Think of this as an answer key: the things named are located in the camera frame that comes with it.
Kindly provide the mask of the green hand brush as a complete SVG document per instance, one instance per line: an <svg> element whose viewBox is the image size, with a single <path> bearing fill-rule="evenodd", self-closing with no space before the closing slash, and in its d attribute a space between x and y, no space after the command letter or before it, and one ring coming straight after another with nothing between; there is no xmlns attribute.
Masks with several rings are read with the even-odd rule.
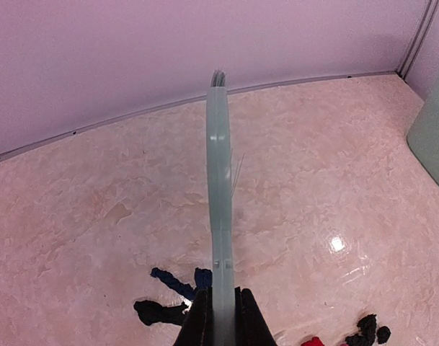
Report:
<svg viewBox="0 0 439 346"><path fill-rule="evenodd" d="M207 93L206 156L213 263L213 344L235 345L231 140L226 75L221 70L213 72Z"/></svg>

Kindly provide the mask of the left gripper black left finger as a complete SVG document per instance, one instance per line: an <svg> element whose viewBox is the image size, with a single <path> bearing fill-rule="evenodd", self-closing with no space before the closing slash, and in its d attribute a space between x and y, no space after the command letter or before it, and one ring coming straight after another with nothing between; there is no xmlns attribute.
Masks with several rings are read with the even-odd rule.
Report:
<svg viewBox="0 0 439 346"><path fill-rule="evenodd" d="M196 293L174 346L212 346L213 309L212 288Z"/></svg>

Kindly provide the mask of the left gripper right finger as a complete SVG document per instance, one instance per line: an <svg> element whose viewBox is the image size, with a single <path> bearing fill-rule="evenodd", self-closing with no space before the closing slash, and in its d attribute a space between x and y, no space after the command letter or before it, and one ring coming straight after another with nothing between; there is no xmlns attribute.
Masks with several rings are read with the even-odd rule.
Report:
<svg viewBox="0 0 439 346"><path fill-rule="evenodd" d="M235 341L238 346L277 345L248 288L235 288Z"/></svg>

